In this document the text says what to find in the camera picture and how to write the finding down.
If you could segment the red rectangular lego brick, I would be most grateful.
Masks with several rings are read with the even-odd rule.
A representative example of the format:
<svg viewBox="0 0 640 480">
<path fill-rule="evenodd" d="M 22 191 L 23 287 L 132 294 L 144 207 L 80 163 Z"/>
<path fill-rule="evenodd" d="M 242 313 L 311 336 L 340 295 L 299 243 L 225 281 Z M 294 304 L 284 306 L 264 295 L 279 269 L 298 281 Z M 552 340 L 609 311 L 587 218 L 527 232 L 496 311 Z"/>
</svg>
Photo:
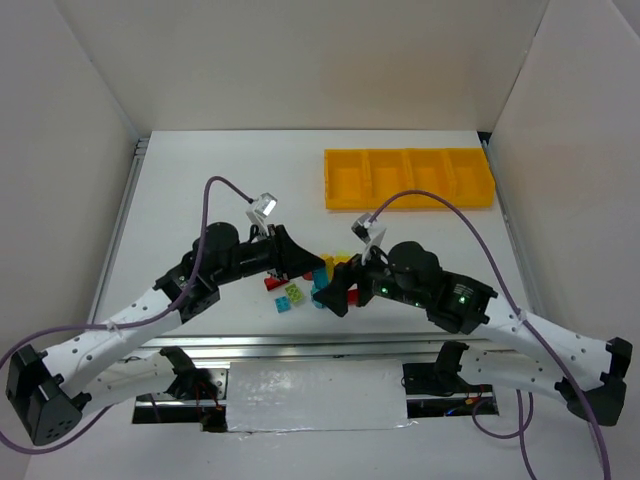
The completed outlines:
<svg viewBox="0 0 640 480">
<path fill-rule="evenodd" d="M 359 290 L 357 288 L 349 289 L 347 292 L 347 304 L 349 306 L 359 305 Z"/>
</svg>

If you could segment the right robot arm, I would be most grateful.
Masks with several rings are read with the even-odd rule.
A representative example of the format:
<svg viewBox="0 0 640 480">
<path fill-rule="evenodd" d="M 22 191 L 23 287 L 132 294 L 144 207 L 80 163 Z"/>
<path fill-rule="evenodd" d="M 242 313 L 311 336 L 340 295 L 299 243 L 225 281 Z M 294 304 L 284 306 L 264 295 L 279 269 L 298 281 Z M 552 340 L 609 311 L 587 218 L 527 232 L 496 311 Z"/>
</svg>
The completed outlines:
<svg viewBox="0 0 640 480">
<path fill-rule="evenodd" d="M 336 265 L 331 282 L 313 298 L 343 317 L 351 288 L 358 291 L 360 307 L 375 297 L 396 301 L 423 310 L 448 333 L 478 336 L 516 351 L 510 358 L 445 342 L 433 374 L 446 393 L 491 384 L 558 400 L 573 415 L 601 426 L 614 426 L 620 418 L 633 350 L 624 339 L 597 340 L 516 312 L 492 287 L 443 270 L 437 256 L 414 241 L 388 253 L 375 247 L 367 260 L 355 255 Z"/>
</svg>

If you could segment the aluminium front rail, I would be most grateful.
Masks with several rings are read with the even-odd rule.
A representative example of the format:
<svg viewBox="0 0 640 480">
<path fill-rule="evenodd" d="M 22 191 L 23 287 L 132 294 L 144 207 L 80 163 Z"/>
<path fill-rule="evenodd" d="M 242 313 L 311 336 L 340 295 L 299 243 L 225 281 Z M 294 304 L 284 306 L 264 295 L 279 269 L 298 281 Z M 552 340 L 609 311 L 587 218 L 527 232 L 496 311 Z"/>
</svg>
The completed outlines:
<svg viewBox="0 0 640 480">
<path fill-rule="evenodd" d="M 437 354 L 447 341 L 465 343 L 479 350 L 511 352 L 482 338 L 451 334 L 353 334 L 284 336 L 195 336 L 159 337 L 139 347 L 130 347 L 126 356 L 143 356 L 165 347 L 179 347 L 194 360 L 222 359 L 315 359 L 389 356 L 408 358 Z"/>
</svg>

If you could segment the teal square lego plate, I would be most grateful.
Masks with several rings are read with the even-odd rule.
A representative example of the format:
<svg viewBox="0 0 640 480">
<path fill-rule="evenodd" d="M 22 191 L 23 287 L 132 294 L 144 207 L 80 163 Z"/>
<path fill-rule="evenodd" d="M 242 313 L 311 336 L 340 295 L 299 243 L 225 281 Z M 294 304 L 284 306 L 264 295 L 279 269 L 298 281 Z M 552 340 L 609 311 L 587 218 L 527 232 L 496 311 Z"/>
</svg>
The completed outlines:
<svg viewBox="0 0 640 480">
<path fill-rule="evenodd" d="M 274 300 L 274 304 L 279 314 L 290 311 L 292 308 L 291 301 L 286 296 L 277 297 Z"/>
</svg>

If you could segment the red arch lego brick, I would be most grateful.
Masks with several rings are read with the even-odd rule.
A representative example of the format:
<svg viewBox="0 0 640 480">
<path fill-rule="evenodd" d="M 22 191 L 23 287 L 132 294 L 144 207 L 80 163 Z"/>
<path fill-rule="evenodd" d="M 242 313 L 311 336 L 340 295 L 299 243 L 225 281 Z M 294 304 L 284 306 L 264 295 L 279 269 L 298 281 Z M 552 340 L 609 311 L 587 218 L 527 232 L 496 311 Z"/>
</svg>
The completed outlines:
<svg viewBox="0 0 640 480">
<path fill-rule="evenodd" d="M 278 278 L 272 275 L 269 275 L 263 280 L 264 286 L 267 291 L 274 291 L 278 288 L 281 288 L 289 283 L 287 279 Z"/>
</svg>

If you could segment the lime green lego plate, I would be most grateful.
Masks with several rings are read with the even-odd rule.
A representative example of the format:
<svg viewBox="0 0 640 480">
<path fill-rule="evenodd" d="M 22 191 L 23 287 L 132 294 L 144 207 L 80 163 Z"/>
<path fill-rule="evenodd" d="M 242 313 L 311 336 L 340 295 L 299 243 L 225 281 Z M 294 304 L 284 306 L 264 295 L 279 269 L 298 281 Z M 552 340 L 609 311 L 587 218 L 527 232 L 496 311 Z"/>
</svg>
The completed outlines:
<svg viewBox="0 0 640 480">
<path fill-rule="evenodd" d="M 305 299 L 302 290 L 293 282 L 285 286 L 285 292 L 292 304 L 299 304 Z"/>
</svg>

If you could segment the aluminium right rail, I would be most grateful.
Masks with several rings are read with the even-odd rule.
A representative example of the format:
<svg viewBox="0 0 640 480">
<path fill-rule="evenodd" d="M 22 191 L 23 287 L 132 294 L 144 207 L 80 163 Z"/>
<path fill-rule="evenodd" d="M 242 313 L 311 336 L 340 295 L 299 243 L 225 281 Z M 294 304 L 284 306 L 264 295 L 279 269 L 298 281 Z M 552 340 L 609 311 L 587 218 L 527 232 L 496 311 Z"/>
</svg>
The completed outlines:
<svg viewBox="0 0 640 480">
<path fill-rule="evenodd" d="M 495 155 L 495 152 L 491 147 L 492 133 L 489 131 L 477 131 L 477 136 L 496 182 L 497 199 L 502 211 L 503 221 L 505 223 L 511 247 L 514 252 L 515 261 L 517 263 L 519 274 L 522 279 L 523 289 L 525 291 L 528 304 L 532 312 L 536 314 L 543 314 L 545 312 L 544 305 L 541 302 L 538 288 L 536 287 L 534 282 L 531 265 L 529 264 L 526 255 L 526 248 L 518 235 L 514 211 L 511 205 L 510 197 L 508 196 L 508 188 L 506 186 L 505 177 L 502 169 L 500 168 L 500 164 Z"/>
</svg>

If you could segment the teal long lego brick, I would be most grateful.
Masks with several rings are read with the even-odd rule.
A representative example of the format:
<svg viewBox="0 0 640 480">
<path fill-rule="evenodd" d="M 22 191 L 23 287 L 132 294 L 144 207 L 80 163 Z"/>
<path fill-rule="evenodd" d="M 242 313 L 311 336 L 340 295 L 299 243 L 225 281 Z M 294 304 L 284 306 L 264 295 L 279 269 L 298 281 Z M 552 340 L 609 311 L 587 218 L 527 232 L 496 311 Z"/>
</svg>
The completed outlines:
<svg viewBox="0 0 640 480">
<path fill-rule="evenodd" d="M 327 267 L 316 269 L 312 272 L 313 283 L 316 289 L 327 287 L 332 279 L 332 271 Z"/>
</svg>

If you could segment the aluminium left rail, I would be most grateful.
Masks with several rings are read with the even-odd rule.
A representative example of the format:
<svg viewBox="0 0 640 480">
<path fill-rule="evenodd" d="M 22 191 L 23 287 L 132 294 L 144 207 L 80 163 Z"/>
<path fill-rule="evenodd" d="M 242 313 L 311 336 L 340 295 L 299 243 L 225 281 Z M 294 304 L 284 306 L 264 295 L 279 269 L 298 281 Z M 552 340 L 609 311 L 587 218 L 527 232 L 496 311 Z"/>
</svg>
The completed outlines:
<svg viewBox="0 0 640 480">
<path fill-rule="evenodd" d="M 109 240 L 105 259 L 102 264 L 91 308 L 87 317 L 88 324 L 94 324 L 98 319 L 98 314 L 100 313 L 100 305 L 102 303 L 102 300 L 104 299 L 104 296 L 106 295 L 106 290 L 109 286 L 110 276 L 113 271 L 113 266 L 117 257 L 119 245 L 124 232 L 128 213 L 131 207 L 131 202 L 134 197 L 136 185 L 138 183 L 146 152 L 148 150 L 149 142 L 149 137 L 139 138 L 134 147 L 131 166 L 125 184 L 123 196 L 119 204 L 115 224 Z"/>
</svg>

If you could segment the yellow four-compartment bin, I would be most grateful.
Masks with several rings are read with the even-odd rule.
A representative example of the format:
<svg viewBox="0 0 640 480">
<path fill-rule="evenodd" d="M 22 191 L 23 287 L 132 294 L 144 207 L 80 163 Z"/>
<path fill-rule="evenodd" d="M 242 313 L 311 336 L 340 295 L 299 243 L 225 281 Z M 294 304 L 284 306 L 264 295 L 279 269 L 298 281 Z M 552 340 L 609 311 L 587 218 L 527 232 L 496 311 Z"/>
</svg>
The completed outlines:
<svg viewBox="0 0 640 480">
<path fill-rule="evenodd" d="M 375 210 L 391 196 L 419 189 L 460 209 L 492 206 L 495 180 L 480 148 L 328 149 L 325 206 Z"/>
</svg>

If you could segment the round yellow lego brick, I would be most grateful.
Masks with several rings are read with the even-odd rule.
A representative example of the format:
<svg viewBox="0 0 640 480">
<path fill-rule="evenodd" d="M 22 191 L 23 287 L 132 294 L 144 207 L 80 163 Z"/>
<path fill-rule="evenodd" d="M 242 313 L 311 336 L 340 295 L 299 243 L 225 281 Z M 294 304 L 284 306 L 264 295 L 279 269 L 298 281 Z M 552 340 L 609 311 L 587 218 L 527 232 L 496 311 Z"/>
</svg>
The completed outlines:
<svg viewBox="0 0 640 480">
<path fill-rule="evenodd" d="M 329 262 L 331 265 L 337 265 L 339 263 L 346 263 L 351 259 L 352 256 L 353 256 L 353 253 L 348 252 L 348 251 L 334 251 L 334 252 L 331 252 L 331 253 L 323 253 L 321 255 L 321 257 L 326 262 Z"/>
</svg>

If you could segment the aluminium rail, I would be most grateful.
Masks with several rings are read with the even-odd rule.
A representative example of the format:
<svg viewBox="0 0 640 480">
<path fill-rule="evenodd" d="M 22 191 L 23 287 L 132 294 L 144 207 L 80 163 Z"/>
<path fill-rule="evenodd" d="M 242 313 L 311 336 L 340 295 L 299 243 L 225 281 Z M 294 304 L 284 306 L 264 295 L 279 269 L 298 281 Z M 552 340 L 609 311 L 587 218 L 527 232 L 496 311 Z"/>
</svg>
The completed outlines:
<svg viewBox="0 0 640 480">
<path fill-rule="evenodd" d="M 389 356 L 408 358 L 437 354 L 447 341 L 465 343 L 479 350 L 511 352 L 482 338 L 451 334 L 353 334 L 284 336 L 195 336 L 159 337 L 139 347 L 130 347 L 126 356 L 143 356 L 165 347 L 179 347 L 194 360 L 222 359 L 315 359 Z"/>
<path fill-rule="evenodd" d="M 495 152 L 491 147 L 492 133 L 489 131 L 477 131 L 477 136 L 496 182 L 497 199 L 502 211 L 503 221 L 505 223 L 511 247 L 514 252 L 515 261 L 517 263 L 519 274 L 522 279 L 523 289 L 525 291 L 528 304 L 532 312 L 536 314 L 543 314 L 545 312 L 544 305 L 541 302 L 538 288 L 536 287 L 534 282 L 531 265 L 529 264 L 526 255 L 526 248 L 518 235 L 514 211 L 511 205 L 510 197 L 508 196 L 508 188 L 506 186 L 505 177 L 502 169 L 500 168 L 500 164 L 495 155 Z"/>
<path fill-rule="evenodd" d="M 113 271 L 113 266 L 117 257 L 119 245 L 124 232 L 128 213 L 131 207 L 131 202 L 134 197 L 136 185 L 138 183 L 146 152 L 148 150 L 149 142 L 149 137 L 139 138 L 134 147 L 131 166 L 125 184 L 123 196 L 119 204 L 115 224 L 109 240 L 105 259 L 102 264 L 91 308 L 87 317 L 88 324 L 94 324 L 98 319 L 98 314 L 100 313 L 100 305 L 102 303 L 102 300 L 104 299 L 104 296 L 106 295 L 106 290 L 109 286 L 110 276 Z"/>
</svg>

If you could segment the white foil covered panel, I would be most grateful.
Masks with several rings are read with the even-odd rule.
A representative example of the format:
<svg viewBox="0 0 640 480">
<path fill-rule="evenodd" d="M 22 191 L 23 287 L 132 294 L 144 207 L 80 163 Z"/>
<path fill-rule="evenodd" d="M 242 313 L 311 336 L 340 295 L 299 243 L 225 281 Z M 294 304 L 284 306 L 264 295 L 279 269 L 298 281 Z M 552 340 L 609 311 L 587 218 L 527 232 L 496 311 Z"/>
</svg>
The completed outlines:
<svg viewBox="0 0 640 480">
<path fill-rule="evenodd" d="M 410 424 L 398 360 L 234 362 L 231 432 L 391 430 Z"/>
</svg>

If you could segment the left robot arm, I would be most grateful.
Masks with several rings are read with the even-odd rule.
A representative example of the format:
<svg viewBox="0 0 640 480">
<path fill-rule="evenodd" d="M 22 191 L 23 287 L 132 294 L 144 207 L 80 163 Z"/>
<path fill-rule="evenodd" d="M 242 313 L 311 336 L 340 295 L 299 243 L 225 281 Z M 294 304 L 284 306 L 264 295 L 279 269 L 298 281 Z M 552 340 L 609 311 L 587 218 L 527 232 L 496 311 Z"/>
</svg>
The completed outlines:
<svg viewBox="0 0 640 480">
<path fill-rule="evenodd" d="M 264 272 L 292 280 L 323 264 L 282 225 L 242 242 L 233 225 L 215 222 L 203 228 L 178 265 L 111 318 L 71 325 L 72 339 L 44 351 L 34 348 L 34 335 L 19 341 L 1 362 L 9 368 L 6 395 L 31 440 L 29 453 L 56 450 L 56 441 L 97 406 L 101 395 L 90 383 L 142 344 L 213 306 L 220 286 Z"/>
</svg>

